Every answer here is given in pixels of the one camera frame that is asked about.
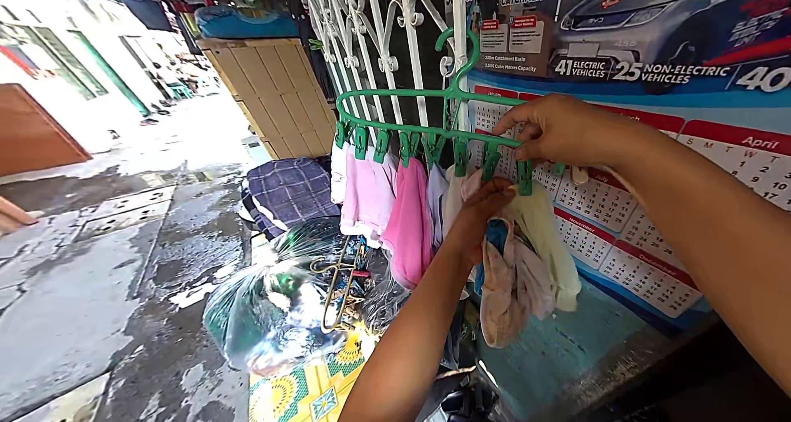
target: alley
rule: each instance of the alley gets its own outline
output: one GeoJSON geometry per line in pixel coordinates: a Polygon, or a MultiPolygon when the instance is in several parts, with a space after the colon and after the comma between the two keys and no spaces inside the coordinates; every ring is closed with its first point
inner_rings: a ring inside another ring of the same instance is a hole
{"type": "Polygon", "coordinates": [[[249,265],[248,123],[227,93],[171,110],[92,161],[0,178],[44,212],[0,238],[1,421],[97,377],[95,420],[247,420],[247,376],[201,315],[212,283],[249,265]]]}

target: white wall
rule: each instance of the white wall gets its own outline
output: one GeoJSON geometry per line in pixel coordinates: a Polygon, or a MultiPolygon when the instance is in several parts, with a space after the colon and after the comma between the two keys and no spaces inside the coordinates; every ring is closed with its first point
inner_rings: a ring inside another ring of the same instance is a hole
{"type": "Polygon", "coordinates": [[[138,133],[138,123],[143,117],[95,63],[82,43],[69,33],[69,30],[81,31],[124,83],[150,108],[151,103],[162,99],[162,94],[121,43],[119,36],[152,36],[153,32],[148,31],[125,6],[106,0],[0,0],[0,5],[8,7],[20,19],[9,20],[5,12],[0,12],[5,16],[0,16],[4,21],[51,29],[108,94],[85,100],[61,77],[34,79],[2,54],[0,83],[22,84],[90,153],[110,150],[113,142],[108,129],[116,130],[122,138],[138,133]],[[86,7],[93,11],[93,15],[85,10],[86,7]]]}

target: hand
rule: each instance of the hand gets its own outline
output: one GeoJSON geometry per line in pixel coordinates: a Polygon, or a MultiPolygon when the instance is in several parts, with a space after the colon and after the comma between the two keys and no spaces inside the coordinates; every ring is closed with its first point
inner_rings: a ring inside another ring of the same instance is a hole
{"type": "Polygon", "coordinates": [[[452,248],[461,256],[467,257],[470,268],[483,260],[481,241],[487,231],[489,218],[504,205],[511,202],[517,194],[510,189],[511,183],[502,178],[494,178],[483,183],[478,192],[461,206],[459,215],[453,221],[442,248],[452,248]]]}
{"type": "Polygon", "coordinates": [[[580,166],[614,166],[633,149],[642,134],[660,134],[626,116],[611,113],[576,97],[549,94],[522,103],[505,114],[494,128],[503,134],[525,123],[516,158],[551,160],[580,166]]]}

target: poster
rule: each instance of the poster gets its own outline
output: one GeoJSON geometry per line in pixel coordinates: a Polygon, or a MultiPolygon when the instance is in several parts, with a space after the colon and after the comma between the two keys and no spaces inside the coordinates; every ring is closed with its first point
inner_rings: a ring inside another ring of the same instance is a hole
{"type": "MultiPolygon", "coordinates": [[[[578,96],[657,128],[791,211],[791,0],[468,0],[476,93],[578,96]]],[[[510,107],[469,103],[476,133],[510,107]]],[[[482,148],[470,143],[470,162],[482,148]]],[[[516,180],[513,151],[497,174],[516,180]]],[[[602,170],[534,169],[580,274],[675,328],[710,309],[636,198],[602,170]]]]}

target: plastic bag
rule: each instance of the plastic bag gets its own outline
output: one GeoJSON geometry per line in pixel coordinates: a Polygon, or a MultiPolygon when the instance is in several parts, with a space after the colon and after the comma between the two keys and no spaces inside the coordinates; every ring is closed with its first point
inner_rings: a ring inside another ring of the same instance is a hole
{"type": "Polygon", "coordinates": [[[387,254],[381,250],[371,251],[367,268],[373,285],[366,289],[365,301],[360,306],[362,321],[371,333],[377,335],[390,326],[410,295],[406,287],[392,278],[387,254]]]}
{"type": "MultiPolygon", "coordinates": [[[[346,334],[321,331],[333,270],[316,273],[310,268],[315,262],[321,270],[339,259],[351,264],[359,241],[341,235],[338,217],[315,218],[272,240],[261,264],[220,284],[206,303],[203,325],[231,366],[273,375],[338,351],[346,334]]],[[[345,288],[347,278],[335,289],[345,288]]],[[[363,296],[361,283],[353,280],[352,294],[363,296]]],[[[330,323],[339,302],[328,309],[330,323]]]]}
{"type": "Polygon", "coordinates": [[[209,297],[203,325],[231,366],[275,375],[336,352],[346,335],[321,331],[326,292],[299,267],[251,266],[209,297]]]}

